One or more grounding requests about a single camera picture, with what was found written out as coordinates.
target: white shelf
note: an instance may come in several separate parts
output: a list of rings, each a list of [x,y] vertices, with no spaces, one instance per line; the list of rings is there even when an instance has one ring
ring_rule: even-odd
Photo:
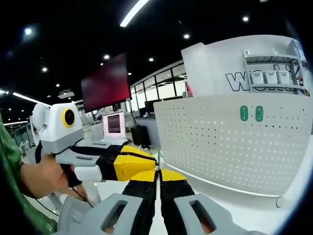
[[[246,55],[246,62],[248,65],[256,64],[290,64],[298,63],[298,57],[293,55],[284,55],[284,54],[259,54],[259,55]],[[307,66],[307,62],[302,60],[303,66]]]
[[[251,86],[253,88],[256,88],[256,87],[265,87],[265,88],[276,87],[276,88],[291,88],[291,89],[301,89],[301,90],[304,89],[303,86],[290,85],[290,84],[252,84]]]

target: wall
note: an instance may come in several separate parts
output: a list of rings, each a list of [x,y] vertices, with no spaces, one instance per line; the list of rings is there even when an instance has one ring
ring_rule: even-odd
[[[248,92],[242,51],[253,54],[290,54],[292,38],[275,35],[252,35],[204,45],[198,43],[181,51],[188,83],[194,96]],[[283,65],[255,66],[253,70],[283,70]]]

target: perforated panel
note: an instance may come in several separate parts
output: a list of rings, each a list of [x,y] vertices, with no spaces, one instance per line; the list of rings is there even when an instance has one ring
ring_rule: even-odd
[[[291,94],[212,95],[154,104],[164,161],[224,187],[283,195],[308,147],[312,99]],[[247,106],[248,120],[240,118]],[[256,107],[264,110],[256,121]]]

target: storage bin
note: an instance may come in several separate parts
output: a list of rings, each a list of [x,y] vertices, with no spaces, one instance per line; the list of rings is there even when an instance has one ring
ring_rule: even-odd
[[[263,75],[267,84],[277,84],[276,71],[265,71],[263,72]]]
[[[277,81],[280,84],[290,84],[288,71],[277,71]]]
[[[264,84],[263,73],[260,71],[251,72],[251,83],[252,84]]]

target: yellow lens ring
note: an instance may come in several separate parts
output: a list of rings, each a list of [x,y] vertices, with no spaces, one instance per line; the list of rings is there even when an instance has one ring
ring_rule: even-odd
[[[66,116],[65,116],[67,111],[72,111],[72,113],[74,115],[73,110],[71,110],[71,109],[64,109],[63,113],[62,113],[62,121],[63,121],[64,126],[72,127],[74,125],[74,123],[75,123],[75,117],[74,117],[73,123],[72,124],[68,124],[68,122],[66,121]]]

